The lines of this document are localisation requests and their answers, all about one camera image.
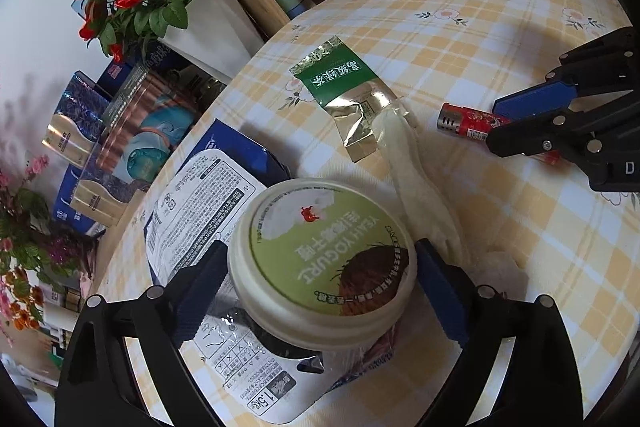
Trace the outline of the green yogurt cup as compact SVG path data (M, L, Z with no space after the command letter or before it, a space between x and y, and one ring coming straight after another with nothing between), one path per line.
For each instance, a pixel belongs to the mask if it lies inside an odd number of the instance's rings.
M235 225L229 277L250 318L292 346L367 349L416 283L402 223L344 183L295 179L258 194Z

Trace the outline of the pink blossom arrangement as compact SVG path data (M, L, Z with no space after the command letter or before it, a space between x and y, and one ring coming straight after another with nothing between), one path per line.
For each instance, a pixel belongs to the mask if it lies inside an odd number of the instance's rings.
M90 275L98 242L52 217L32 184L46 172L49 157L32 158L19 180L1 175L1 330L39 329L41 286L60 289L60 280Z

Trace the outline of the red chopstick wrapper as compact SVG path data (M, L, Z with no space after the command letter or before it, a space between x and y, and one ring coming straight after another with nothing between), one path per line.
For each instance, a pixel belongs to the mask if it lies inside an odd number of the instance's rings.
M437 129L464 139L485 143L492 129L511 122L509 118L479 109L444 103L437 117Z

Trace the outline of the blue white snack package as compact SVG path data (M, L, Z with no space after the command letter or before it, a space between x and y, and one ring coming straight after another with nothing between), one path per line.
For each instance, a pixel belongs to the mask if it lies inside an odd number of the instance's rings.
M242 307L228 274L231 233L255 196L289 176L269 150L216 120L144 229L152 280L171 299L174 346L193 341L224 390L276 425L390 361L396 340L390 329L369 347L306 350L264 331Z

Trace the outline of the blue gold tissue box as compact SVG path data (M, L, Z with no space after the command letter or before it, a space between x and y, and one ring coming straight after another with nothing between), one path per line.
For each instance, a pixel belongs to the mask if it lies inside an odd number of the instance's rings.
M48 124L42 144L70 164L84 168L104 129L110 101L105 92L78 70L67 83Z

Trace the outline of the lower blue gold box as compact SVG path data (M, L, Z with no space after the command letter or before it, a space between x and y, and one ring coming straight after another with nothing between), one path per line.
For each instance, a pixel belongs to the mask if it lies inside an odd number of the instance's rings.
M83 173L68 165L56 194L52 218L78 233L95 236L117 225L132 199L133 191L108 174Z

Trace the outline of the green gold tea sachet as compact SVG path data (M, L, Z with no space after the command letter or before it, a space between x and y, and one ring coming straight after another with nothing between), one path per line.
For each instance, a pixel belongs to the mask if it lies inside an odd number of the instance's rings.
M337 36L294 64L290 73L331 116L353 162L378 148L373 131L378 115L386 109L408 114L398 96Z

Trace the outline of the yellow plaid tablecloth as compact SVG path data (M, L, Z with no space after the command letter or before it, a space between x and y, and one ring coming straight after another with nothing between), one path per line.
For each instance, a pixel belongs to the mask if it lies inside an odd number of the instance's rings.
M558 303L593 412L626 358L639 323L639 197L596 193L568 162L499 158L439 131L446 103L490 109L541 82L559 56L628 22L617 0L326 0L283 27L224 89L169 159L114 250L99 283L108 300L150 285L142 219L215 121L267 147L294 176L360 188L387 210L431 180L483 270L524 275L531 296ZM340 37L414 119L390 118L381 150L352 161L333 119L290 72Z

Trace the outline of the white flower vase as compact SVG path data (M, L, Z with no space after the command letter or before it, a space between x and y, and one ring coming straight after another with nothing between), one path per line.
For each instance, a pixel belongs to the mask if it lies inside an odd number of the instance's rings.
M238 0L192 0L186 12L188 28L169 26L160 41L225 84L264 45Z

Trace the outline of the cream plastic glove wrapper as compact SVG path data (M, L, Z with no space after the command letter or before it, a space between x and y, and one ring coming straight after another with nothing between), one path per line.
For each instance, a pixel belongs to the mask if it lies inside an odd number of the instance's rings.
M428 239L450 265L466 268L472 260L454 210L427 176L418 151L411 114L404 104L387 105L372 121L376 146L390 168L402 207L402 222L411 238Z

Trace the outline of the teal copper gift box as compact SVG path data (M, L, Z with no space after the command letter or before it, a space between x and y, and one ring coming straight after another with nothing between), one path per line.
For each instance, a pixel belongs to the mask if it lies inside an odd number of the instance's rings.
M123 191L146 190L225 87L194 65L166 77L134 65L107 106L105 129L82 175L121 200Z

